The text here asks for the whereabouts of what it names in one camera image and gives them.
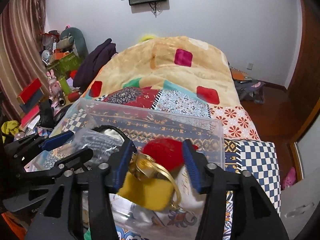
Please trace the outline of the clear plastic storage box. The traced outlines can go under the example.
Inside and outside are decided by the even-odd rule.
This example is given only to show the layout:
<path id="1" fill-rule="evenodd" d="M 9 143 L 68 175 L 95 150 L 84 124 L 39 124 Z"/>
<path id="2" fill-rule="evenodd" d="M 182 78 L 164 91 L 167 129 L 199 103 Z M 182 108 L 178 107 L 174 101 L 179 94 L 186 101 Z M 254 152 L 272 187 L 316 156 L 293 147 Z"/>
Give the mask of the clear plastic storage box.
<path id="1" fill-rule="evenodd" d="M 79 101 L 95 102 L 93 100 L 87 100 L 87 99 L 79 99 L 77 102 L 79 102 Z M 83 127 L 83 128 L 93 129 L 97 126 L 102 126 L 102 125 L 97 125 L 95 123 L 95 120 L 93 118 L 90 118 L 89 119 L 89 126 Z M 209 151 L 209 152 L 204 152 L 203 150 L 199 149 L 193 143 L 191 138 L 187 138 L 187 139 L 189 139 L 191 141 L 193 147 L 198 152 L 202 153 L 207 158 L 208 162 L 215 163 L 216 165 L 219 165 L 219 166 L 223 166 L 225 164 L 225 151 L 223 148 L 223 135 L 222 134 L 218 134 L 218 135 L 215 134 L 212 129 L 210 129 L 208 131 L 208 135 L 209 135 L 209 142 L 215 143 L 214 150 Z M 37 156 L 35 159 L 33 159 L 31 161 L 31 163 L 28 167 L 28 170 L 29 171 L 40 171 L 40 170 L 50 169 L 54 166 L 56 161 L 74 153 L 73 147 L 72 147 L 72 141 L 74 139 L 74 136 L 72 137 L 72 139 L 70 139 L 67 142 L 67 144 L 65 144 L 61 147 L 58 147 L 55 150 L 43 151 L 39 156 Z M 154 164 L 162 166 L 171 174 L 171 176 L 175 180 L 181 167 L 184 166 L 182 145 L 183 145 L 183 142 L 187 139 L 179 141 L 179 140 L 174 140 L 170 137 L 169 138 L 153 137 L 151 139 L 148 139 L 147 142 L 143 145 L 143 147 L 137 147 L 135 145 L 135 143 L 134 142 L 133 143 L 138 151 L 139 156 L 143 159 L 143 161 L 149 161 Z M 148 177 L 142 176 L 139 180 L 142 181 L 143 179 L 146 179 L 146 178 L 148 178 Z M 152 174 L 151 178 L 158 178 L 158 179 L 164 179 L 164 180 L 169 181 L 165 176 L 163 176 L 159 172 L 154 172 Z M 163 211 L 181 211 L 182 210 L 182 208 L 179 207 L 179 203 L 181 201 L 180 191 L 178 189 L 178 186 L 176 185 L 176 182 L 174 182 L 172 185 L 174 187 L 174 192 L 171 197 L 171 204 Z M 111 194 L 110 195 L 110 202 L 111 202 L 112 196 L 121 197 L 118 194 Z M 147 211 L 152 211 L 152 210 L 143 208 L 139 205 L 137 205 L 137 206 L 142 209 L 145 209 Z M 112 207 L 112 213 L 114 216 L 115 224 L 126 223 L 126 219 L 121 216 L 122 212 L 120 210 L 118 210 L 112 204 L 112 202 L 111 202 L 111 207 Z"/>

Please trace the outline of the dark purple clothing pile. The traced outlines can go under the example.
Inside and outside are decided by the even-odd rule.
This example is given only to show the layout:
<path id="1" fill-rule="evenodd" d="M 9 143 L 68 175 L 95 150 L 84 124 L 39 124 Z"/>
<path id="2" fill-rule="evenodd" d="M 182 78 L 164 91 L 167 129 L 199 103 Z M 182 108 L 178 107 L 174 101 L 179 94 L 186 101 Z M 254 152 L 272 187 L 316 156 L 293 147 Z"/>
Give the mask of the dark purple clothing pile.
<path id="1" fill-rule="evenodd" d="M 78 68 L 73 78 L 73 87 L 80 88 L 81 91 L 86 90 L 101 68 L 107 64 L 116 53 L 116 44 L 112 42 L 111 38 L 108 38 L 104 43 L 97 46 Z"/>

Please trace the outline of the yellow green plush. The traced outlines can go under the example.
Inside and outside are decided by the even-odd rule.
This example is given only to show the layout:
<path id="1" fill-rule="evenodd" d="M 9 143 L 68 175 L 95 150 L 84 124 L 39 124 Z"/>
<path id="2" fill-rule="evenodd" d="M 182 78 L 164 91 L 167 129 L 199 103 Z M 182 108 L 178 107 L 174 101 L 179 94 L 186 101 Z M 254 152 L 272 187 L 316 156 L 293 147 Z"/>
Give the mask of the yellow green plush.
<path id="1" fill-rule="evenodd" d="M 148 40 L 153 40 L 153 39 L 156 39 L 158 38 L 157 35 L 154 35 L 154 34 L 145 34 L 143 35 L 140 39 L 139 39 L 139 43 L 140 42 L 145 42 L 145 41 L 148 41 Z"/>

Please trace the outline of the wall power socket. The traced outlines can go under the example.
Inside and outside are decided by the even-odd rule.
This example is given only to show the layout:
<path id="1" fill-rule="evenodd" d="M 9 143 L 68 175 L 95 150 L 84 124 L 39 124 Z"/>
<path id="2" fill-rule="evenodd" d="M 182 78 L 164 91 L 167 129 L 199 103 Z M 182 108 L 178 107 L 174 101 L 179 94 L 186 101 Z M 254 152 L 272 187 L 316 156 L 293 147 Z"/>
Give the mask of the wall power socket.
<path id="1" fill-rule="evenodd" d="M 252 63 L 249 63 L 249 64 L 247 65 L 247 69 L 248 69 L 248 70 L 252 70 L 252 68 L 253 68 L 253 64 L 252 64 Z"/>

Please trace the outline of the orange fabric item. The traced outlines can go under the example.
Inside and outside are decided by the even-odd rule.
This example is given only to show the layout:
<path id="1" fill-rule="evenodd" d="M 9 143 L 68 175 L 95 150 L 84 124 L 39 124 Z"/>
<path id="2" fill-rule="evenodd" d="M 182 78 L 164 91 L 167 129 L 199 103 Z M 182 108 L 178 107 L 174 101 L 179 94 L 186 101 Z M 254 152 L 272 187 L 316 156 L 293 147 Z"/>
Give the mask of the orange fabric item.
<path id="1" fill-rule="evenodd" d="M 16 218 L 10 212 L 2 213 L 1 217 L 7 223 L 7 225 L 12 230 L 12 232 L 18 237 L 18 239 L 20 240 L 25 239 L 27 229 L 25 226 L 23 226 L 23 223 L 18 218 Z"/>

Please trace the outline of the green cardboard box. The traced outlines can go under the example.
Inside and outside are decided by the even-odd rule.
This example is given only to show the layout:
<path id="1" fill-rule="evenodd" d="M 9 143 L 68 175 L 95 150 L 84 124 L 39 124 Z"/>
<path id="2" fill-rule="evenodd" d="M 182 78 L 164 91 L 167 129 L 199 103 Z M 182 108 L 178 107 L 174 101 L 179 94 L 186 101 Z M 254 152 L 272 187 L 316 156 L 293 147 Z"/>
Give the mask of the green cardboard box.
<path id="1" fill-rule="evenodd" d="M 67 54 L 59 61 L 55 61 L 48 67 L 48 70 L 53 69 L 57 76 L 68 76 L 71 71 L 77 70 L 82 64 L 82 58 L 76 56 L 73 52 Z"/>

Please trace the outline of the grey patterned knit sock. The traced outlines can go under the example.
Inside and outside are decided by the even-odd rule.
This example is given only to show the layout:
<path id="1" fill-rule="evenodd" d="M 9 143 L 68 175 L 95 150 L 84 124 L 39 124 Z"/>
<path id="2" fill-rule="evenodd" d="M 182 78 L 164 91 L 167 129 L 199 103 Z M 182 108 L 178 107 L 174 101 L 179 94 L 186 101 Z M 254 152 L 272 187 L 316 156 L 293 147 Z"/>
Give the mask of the grey patterned knit sock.
<path id="1" fill-rule="evenodd" d="M 93 157 L 85 163 L 86 166 L 97 166 L 106 163 L 111 154 L 120 150 L 124 138 L 114 129 L 107 129 L 106 132 L 97 132 L 92 129 L 81 129 L 75 133 L 72 141 L 73 151 L 83 148 L 90 148 Z"/>

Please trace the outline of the beige fleece blanket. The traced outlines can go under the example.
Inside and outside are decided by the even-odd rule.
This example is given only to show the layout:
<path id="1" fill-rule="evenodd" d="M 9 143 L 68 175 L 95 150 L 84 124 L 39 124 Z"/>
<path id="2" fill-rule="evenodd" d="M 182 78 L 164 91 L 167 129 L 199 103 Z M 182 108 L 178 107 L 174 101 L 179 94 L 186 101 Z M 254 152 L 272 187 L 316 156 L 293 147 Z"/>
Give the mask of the beige fleece blanket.
<path id="1" fill-rule="evenodd" d="M 210 105 L 239 105 L 225 54 L 207 42 L 186 36 L 154 38 L 118 53 L 95 81 L 101 95 L 125 86 L 151 89 L 182 89 Z"/>

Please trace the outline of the white cabinet door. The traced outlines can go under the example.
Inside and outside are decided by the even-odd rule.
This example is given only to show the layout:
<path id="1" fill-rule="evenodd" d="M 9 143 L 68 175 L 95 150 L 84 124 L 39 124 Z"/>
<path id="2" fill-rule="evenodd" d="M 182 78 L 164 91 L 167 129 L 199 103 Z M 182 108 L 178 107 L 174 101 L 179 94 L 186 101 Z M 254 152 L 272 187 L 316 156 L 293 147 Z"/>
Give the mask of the white cabinet door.
<path id="1" fill-rule="evenodd" d="M 280 200 L 281 221 L 289 239 L 295 239 L 319 205 L 319 169 L 283 190 Z"/>

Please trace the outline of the striped pink curtain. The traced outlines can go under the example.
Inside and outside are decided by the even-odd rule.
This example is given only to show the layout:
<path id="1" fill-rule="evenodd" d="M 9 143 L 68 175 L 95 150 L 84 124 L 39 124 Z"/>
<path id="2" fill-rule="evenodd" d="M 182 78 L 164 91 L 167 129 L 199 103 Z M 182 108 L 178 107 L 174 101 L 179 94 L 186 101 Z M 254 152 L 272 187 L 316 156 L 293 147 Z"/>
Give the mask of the striped pink curtain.
<path id="1" fill-rule="evenodd" d="M 20 119 L 17 98 L 33 80 L 39 79 L 44 94 L 49 93 L 41 59 L 45 16 L 45 0 L 10 0 L 1 13 L 1 92 L 10 120 Z"/>

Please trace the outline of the white fabric pouch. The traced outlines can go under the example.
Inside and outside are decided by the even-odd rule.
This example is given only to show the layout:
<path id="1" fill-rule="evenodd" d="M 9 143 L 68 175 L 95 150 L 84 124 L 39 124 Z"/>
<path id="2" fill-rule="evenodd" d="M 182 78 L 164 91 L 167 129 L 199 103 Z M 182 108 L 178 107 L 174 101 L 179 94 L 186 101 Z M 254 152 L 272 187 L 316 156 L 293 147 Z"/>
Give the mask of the white fabric pouch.
<path id="1" fill-rule="evenodd" d="M 181 194 L 181 201 L 179 207 L 184 211 L 201 214 L 206 201 L 205 194 L 198 194 L 192 187 L 187 169 L 182 166 L 175 178 L 176 185 Z"/>

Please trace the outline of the yellow sponge roll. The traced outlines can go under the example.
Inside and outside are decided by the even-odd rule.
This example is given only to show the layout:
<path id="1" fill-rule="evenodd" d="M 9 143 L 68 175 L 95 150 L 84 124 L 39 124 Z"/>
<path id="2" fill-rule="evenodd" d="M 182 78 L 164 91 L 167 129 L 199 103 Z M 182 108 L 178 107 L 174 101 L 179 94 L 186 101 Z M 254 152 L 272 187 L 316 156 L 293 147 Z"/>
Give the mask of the yellow sponge roll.
<path id="1" fill-rule="evenodd" d="M 140 181 L 127 172 L 122 188 L 117 194 L 143 208 L 152 211 L 163 211 L 171 204 L 174 187 L 171 182 L 146 178 Z"/>

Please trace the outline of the grey green plush toy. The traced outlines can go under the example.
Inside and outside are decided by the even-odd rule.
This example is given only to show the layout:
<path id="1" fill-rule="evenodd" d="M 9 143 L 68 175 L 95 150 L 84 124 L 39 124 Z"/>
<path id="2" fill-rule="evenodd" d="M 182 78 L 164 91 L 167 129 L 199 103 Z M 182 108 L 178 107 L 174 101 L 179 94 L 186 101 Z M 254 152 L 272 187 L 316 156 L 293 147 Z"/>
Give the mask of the grey green plush toy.
<path id="1" fill-rule="evenodd" d="M 80 29 L 70 27 L 65 29 L 60 34 L 59 42 L 56 45 L 56 49 L 69 48 L 72 48 L 75 55 L 83 60 L 88 55 L 85 38 Z"/>

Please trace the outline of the patchwork patterned bedsheet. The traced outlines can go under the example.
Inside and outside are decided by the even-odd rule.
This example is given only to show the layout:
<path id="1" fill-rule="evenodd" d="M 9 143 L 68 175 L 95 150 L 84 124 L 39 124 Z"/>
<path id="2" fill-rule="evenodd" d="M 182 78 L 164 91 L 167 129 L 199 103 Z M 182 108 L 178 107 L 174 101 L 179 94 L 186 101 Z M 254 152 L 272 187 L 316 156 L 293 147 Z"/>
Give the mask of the patchwork patterned bedsheet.
<path id="1" fill-rule="evenodd" d="M 122 129 L 137 147 L 148 139 L 166 137 L 182 141 L 191 138 L 204 152 L 213 151 L 208 131 L 222 134 L 225 168 L 238 173 L 249 170 L 271 203 L 280 208 L 280 175 L 276 148 L 260 140 L 249 114 L 240 105 L 222 107 L 196 99 L 181 89 L 126 87 L 103 95 L 95 102 L 79 101 L 67 111 L 53 134 L 76 132 L 89 126 L 113 125 Z M 124 198 L 111 197 L 126 223 L 117 223 L 121 239 L 191 239 L 201 214 L 184 211 L 147 211 Z"/>

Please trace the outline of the pink bunny plush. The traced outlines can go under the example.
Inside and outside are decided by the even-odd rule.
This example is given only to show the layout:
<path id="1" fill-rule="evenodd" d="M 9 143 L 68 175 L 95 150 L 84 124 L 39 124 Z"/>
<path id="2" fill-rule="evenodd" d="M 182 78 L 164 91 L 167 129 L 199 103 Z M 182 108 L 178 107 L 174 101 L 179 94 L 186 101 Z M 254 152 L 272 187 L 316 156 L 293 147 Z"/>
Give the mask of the pink bunny plush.
<path id="1" fill-rule="evenodd" d="M 50 92 L 49 98 L 53 101 L 59 94 L 62 94 L 62 88 L 52 69 L 50 71 L 47 71 L 47 79 Z"/>

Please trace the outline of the black patterned knit sock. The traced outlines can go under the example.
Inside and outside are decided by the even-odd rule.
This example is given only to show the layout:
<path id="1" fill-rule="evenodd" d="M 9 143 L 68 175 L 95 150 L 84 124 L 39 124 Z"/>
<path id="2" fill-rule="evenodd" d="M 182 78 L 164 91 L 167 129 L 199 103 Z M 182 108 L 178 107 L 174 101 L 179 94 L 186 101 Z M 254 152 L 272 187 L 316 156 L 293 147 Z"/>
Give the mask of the black patterned knit sock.
<path id="1" fill-rule="evenodd" d="M 93 134 L 90 136 L 89 142 L 104 151 L 119 150 L 125 142 L 130 141 L 122 130 L 114 126 L 97 126 L 92 131 Z"/>

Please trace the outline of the grey backpack on floor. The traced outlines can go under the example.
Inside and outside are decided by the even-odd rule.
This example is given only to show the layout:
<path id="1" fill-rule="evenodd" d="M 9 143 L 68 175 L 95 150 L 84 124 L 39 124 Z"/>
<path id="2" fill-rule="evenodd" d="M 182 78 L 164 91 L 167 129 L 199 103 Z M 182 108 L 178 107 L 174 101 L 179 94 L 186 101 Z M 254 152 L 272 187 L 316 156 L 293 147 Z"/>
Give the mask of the grey backpack on floor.
<path id="1" fill-rule="evenodd" d="M 253 101 L 258 104 L 265 103 L 265 83 L 263 81 L 256 80 L 246 72 L 233 67 L 230 67 L 230 71 L 240 101 Z"/>

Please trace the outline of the red flat box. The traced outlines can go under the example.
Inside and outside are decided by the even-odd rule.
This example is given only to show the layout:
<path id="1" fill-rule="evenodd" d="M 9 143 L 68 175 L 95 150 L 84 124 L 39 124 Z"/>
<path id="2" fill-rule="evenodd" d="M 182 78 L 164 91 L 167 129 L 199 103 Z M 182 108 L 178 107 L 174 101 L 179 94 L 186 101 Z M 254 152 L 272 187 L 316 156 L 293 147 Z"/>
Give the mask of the red flat box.
<path id="1" fill-rule="evenodd" d="M 27 87 L 25 87 L 17 97 L 19 104 L 25 104 L 28 100 L 41 88 L 42 83 L 39 78 L 34 79 Z"/>

